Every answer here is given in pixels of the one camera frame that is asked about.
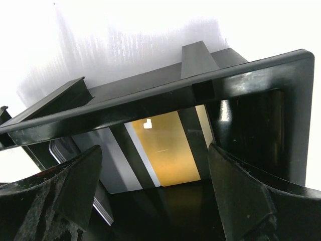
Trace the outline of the gold credit card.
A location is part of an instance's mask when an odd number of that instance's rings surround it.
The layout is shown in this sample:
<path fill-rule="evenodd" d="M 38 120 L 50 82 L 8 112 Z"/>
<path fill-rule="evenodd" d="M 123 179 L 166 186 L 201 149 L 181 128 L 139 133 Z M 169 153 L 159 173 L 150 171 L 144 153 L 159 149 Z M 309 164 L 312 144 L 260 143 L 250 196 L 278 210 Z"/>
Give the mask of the gold credit card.
<path fill-rule="evenodd" d="M 204 105 L 125 123 L 156 186 L 210 178 L 213 136 Z"/>

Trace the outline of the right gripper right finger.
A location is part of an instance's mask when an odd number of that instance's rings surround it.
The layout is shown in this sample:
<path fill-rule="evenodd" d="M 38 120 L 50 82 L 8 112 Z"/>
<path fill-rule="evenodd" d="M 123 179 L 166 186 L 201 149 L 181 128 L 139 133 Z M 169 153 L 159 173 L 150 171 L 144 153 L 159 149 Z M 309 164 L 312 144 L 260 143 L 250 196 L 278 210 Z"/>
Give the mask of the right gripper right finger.
<path fill-rule="evenodd" d="M 245 163 L 215 144 L 209 168 L 226 240 L 320 240 L 320 191 Z"/>

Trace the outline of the black plastic card box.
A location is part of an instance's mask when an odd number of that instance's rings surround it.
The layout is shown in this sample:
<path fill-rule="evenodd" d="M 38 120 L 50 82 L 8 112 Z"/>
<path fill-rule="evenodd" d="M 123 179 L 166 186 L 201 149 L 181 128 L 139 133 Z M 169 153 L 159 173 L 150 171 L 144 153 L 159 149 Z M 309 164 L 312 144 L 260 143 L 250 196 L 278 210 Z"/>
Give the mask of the black plastic card box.
<path fill-rule="evenodd" d="M 23 148 L 42 172 L 101 147 L 80 240 L 226 240 L 211 173 L 156 186 L 125 123 L 204 105 L 210 144 L 306 187 L 313 74 L 304 49 L 248 62 L 200 41 L 182 48 L 180 63 L 92 89 L 80 77 L 16 117 L 2 107 L 1 150 Z"/>

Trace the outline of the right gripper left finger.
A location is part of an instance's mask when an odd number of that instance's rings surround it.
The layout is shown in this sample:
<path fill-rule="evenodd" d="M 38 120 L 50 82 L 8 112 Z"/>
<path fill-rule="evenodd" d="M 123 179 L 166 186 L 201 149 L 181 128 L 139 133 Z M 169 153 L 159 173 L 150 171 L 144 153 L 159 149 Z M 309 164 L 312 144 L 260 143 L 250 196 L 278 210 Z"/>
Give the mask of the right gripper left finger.
<path fill-rule="evenodd" d="M 1 185 L 1 240 L 80 240 L 99 181 L 95 145 L 70 161 Z"/>

